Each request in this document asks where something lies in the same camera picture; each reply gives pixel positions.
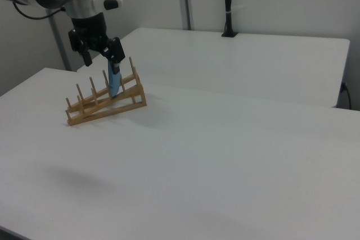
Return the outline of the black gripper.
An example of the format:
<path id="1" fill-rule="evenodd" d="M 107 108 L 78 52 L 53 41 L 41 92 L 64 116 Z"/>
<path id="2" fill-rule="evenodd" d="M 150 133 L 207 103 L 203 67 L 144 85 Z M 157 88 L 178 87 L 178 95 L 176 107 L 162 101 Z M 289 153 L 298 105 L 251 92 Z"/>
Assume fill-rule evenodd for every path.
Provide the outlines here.
<path id="1" fill-rule="evenodd" d="M 108 59 L 108 73 L 120 73 L 120 62 L 125 53 L 118 37 L 109 38 L 106 34 L 106 23 L 102 13 L 86 19 L 71 19 L 73 29 L 68 32 L 71 48 L 82 57 L 86 67 L 92 62 L 89 50 L 100 53 Z"/>

